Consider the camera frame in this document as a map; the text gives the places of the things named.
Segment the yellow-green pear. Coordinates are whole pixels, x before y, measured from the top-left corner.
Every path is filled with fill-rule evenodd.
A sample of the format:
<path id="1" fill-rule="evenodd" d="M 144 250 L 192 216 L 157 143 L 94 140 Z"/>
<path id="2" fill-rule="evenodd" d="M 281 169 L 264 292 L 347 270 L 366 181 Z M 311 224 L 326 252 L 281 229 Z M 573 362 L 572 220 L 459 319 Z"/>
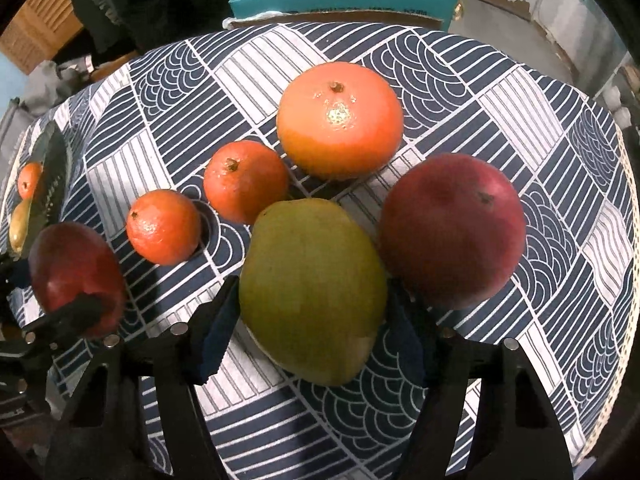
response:
<path id="1" fill-rule="evenodd" d="M 22 200 L 11 216 L 9 242 L 14 254 L 21 255 L 28 232 L 28 222 L 32 200 Z"/>
<path id="2" fill-rule="evenodd" d="M 253 226 L 241 318 L 273 362 L 307 382 L 355 378 L 385 318 L 387 274 L 369 234 L 336 203 L 277 202 Z"/>

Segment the red apple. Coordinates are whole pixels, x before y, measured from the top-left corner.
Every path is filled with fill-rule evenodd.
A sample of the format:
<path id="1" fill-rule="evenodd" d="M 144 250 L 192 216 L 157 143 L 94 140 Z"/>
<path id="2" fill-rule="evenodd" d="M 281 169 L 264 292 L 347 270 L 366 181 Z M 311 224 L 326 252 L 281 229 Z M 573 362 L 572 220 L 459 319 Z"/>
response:
<path id="1" fill-rule="evenodd" d="M 378 220 L 387 269 L 441 309 L 495 296 L 525 243 L 523 206 L 511 181 L 465 154 L 433 155 L 411 168 L 390 189 Z"/>
<path id="2" fill-rule="evenodd" d="M 118 259 L 104 238 L 77 222 L 61 222 L 40 232 L 28 255 L 32 291 L 46 313 L 84 292 L 99 298 L 102 315 L 85 331 L 99 338 L 118 329 L 126 304 Z"/>

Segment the medium orange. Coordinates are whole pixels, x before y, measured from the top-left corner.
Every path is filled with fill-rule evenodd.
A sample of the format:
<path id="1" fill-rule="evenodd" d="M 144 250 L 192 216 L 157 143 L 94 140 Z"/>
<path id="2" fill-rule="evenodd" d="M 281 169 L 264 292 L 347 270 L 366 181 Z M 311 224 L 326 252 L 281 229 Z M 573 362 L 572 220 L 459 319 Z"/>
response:
<path id="1" fill-rule="evenodd" d="M 22 168 L 16 182 L 17 192 L 22 200 L 32 199 L 41 175 L 41 162 L 29 162 Z"/>

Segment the small tangerine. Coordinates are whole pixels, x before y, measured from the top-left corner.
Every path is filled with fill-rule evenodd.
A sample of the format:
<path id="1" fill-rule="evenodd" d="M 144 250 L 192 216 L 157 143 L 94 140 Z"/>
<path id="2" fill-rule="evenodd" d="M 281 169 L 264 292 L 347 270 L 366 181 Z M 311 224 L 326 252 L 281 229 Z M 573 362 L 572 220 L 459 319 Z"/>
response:
<path id="1" fill-rule="evenodd" d="M 159 266 L 189 260 L 200 244 L 201 229 L 194 203 L 175 190 L 154 190 L 140 196 L 126 221 L 134 250 Z"/>
<path id="2" fill-rule="evenodd" d="M 275 151 L 259 142 L 242 140 L 213 154 L 203 186 L 218 214 L 250 226 L 263 210 L 288 197 L 290 176 Z"/>

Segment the large orange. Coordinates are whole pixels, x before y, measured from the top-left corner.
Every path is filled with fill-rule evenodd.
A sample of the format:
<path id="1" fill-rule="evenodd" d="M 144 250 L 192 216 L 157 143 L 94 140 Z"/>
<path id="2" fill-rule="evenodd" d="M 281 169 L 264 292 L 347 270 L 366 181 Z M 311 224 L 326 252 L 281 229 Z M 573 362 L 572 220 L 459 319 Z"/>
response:
<path id="1" fill-rule="evenodd" d="M 394 89 L 370 68 L 323 63 L 282 93 L 277 134 L 288 157 L 311 176 L 345 181 L 387 164 L 400 147 L 404 111 Z"/>

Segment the dark glass ribbed plate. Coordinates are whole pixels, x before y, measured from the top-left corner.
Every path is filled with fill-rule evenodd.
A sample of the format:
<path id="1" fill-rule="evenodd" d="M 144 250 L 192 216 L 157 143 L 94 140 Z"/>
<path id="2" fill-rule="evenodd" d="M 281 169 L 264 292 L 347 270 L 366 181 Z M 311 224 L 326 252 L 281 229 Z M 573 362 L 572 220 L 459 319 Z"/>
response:
<path id="1" fill-rule="evenodd" d="M 44 127 L 32 152 L 32 160 L 42 163 L 42 175 L 32 196 L 23 250 L 21 255 L 14 254 L 9 242 L 10 256 L 27 259 L 30 248 L 40 232 L 60 220 L 66 188 L 72 173 L 70 154 L 72 152 L 60 127 L 52 120 Z"/>

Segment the grey clothes pile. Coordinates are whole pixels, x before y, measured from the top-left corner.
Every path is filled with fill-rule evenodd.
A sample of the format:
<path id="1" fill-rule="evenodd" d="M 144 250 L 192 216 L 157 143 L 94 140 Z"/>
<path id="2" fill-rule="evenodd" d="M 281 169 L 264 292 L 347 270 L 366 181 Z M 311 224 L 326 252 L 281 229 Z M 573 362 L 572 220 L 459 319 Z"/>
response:
<path id="1" fill-rule="evenodd" d="M 62 64 L 45 60 L 29 74 L 21 106 L 32 116 L 42 116 L 88 86 L 95 69 L 90 55 Z"/>

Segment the blue white patterned tablecloth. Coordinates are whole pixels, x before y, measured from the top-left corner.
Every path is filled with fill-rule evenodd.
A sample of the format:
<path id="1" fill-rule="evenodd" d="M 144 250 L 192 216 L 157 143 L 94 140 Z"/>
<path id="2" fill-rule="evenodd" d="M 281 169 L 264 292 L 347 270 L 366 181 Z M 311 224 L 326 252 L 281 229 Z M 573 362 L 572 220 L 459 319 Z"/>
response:
<path id="1" fill-rule="evenodd" d="M 386 166 L 351 185 L 309 177 L 285 158 L 293 197 L 336 200 L 373 233 L 388 190 L 427 156 L 460 152 L 499 168 L 526 214 L 523 259 L 494 298 L 439 314 L 437 323 L 486 344 L 515 338 L 579 463 L 611 415 L 634 344 L 637 194 L 610 113 L 488 44 L 399 25 L 306 23 L 214 32 L 152 50 L 23 130 L 4 170 L 11 172 L 2 182 L 1 251 L 20 201 L 15 178 L 55 120 L 73 150 L 62 218 L 95 229 L 118 255 L 130 301 L 122 338 L 187 321 L 239 273 L 250 242 L 248 226 L 207 205 L 205 166 L 217 148 L 241 139 L 282 156 L 282 91 L 329 61 L 385 78 L 405 110 L 404 137 Z M 124 232 L 134 199 L 154 188 L 192 196 L 208 223 L 205 247 L 174 268 L 144 261 Z M 426 391 L 402 376 L 385 332 L 359 376 L 329 389 L 289 378 L 237 325 L 221 370 L 195 388 L 231 478 L 392 478 Z"/>

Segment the wooden drawer box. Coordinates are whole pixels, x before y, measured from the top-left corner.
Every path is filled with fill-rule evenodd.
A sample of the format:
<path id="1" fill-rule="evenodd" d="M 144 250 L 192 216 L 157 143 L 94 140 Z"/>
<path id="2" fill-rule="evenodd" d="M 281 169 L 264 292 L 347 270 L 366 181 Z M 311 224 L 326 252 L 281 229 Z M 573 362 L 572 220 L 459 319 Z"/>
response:
<path id="1" fill-rule="evenodd" d="M 134 58 L 139 55 L 137 51 L 130 52 L 126 55 L 121 56 L 120 58 L 116 58 L 116 60 L 111 62 L 106 62 L 104 64 L 99 65 L 90 75 L 91 82 L 97 82 L 102 80 L 112 73 L 115 73 L 116 70 L 119 70 L 123 65 L 127 64 Z"/>

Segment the wooden louvered wardrobe door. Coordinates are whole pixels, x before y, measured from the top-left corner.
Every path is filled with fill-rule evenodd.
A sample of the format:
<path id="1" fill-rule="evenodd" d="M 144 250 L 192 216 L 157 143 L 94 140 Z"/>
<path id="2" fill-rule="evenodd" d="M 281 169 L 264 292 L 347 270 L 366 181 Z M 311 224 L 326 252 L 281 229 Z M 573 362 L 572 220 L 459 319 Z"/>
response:
<path id="1" fill-rule="evenodd" d="M 53 60 L 84 29 L 72 0 L 20 0 L 1 27 L 1 52 L 25 75 Z"/>

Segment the shoe rack with shoes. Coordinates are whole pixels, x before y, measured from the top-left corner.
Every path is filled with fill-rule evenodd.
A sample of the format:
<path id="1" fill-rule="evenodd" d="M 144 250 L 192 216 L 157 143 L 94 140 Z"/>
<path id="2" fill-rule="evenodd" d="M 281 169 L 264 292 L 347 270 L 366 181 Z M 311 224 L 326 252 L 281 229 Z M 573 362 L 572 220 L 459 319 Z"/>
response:
<path id="1" fill-rule="evenodd" d="M 629 53 L 597 92 L 596 101 L 612 114 L 622 130 L 639 131 L 639 65 Z"/>

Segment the brown cardboard box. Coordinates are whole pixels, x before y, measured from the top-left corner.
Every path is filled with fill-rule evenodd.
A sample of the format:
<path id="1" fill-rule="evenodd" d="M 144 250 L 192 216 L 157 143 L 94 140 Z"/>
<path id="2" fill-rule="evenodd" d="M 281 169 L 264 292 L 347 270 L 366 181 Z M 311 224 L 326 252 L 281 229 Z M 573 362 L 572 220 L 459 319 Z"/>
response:
<path id="1" fill-rule="evenodd" d="M 444 22 L 438 18 L 415 13 L 390 10 L 332 10 L 300 13 L 267 11 L 249 18 L 226 18 L 222 28 L 232 30 L 250 26 L 286 23 L 381 23 L 385 25 L 418 26 L 442 29 Z"/>

